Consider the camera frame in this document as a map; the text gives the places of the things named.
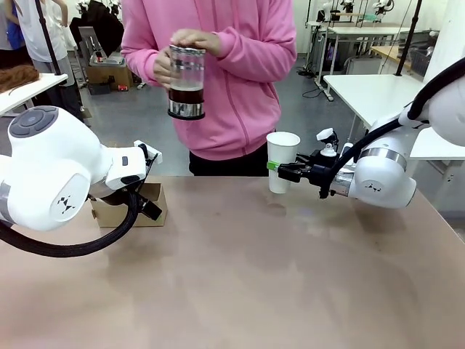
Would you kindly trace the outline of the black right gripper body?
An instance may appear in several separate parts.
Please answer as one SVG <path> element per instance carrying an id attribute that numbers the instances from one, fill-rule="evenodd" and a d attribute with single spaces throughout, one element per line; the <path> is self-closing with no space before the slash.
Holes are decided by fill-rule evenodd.
<path id="1" fill-rule="evenodd" d="M 335 175 L 331 169 L 339 160 L 339 153 L 335 156 L 324 156 L 321 151 L 316 150 L 310 154 L 308 164 L 310 166 L 309 182 L 331 182 Z"/>

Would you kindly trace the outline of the person's left hand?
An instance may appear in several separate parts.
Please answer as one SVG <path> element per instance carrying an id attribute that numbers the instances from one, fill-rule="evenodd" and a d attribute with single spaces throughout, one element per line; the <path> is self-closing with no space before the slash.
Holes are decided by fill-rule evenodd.
<path id="1" fill-rule="evenodd" d="M 215 57 L 220 57 L 222 53 L 222 43 L 218 35 L 195 29 L 176 31 L 171 38 L 171 44 L 179 47 L 204 49 Z"/>

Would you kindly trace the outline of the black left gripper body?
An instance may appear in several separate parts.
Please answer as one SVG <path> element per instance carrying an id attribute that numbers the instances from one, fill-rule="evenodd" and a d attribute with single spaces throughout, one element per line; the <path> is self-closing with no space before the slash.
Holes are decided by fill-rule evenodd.
<path id="1" fill-rule="evenodd" d="M 118 206 L 121 204 L 128 205 L 131 203 L 130 198 L 133 196 L 136 202 L 134 206 L 139 209 L 140 195 L 138 194 L 138 189 L 141 184 L 142 181 L 139 180 L 117 190 L 113 190 L 103 181 L 100 181 L 90 186 L 88 196 L 92 197 L 93 200 L 100 199 L 111 206 Z"/>

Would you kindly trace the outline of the person's right hand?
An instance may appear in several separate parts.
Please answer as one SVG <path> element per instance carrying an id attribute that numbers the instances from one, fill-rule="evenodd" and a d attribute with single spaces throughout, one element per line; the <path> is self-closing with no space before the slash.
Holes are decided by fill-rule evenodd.
<path id="1" fill-rule="evenodd" d="M 154 79 L 165 89 L 171 87 L 171 58 L 169 47 L 163 48 L 155 57 L 153 64 Z"/>

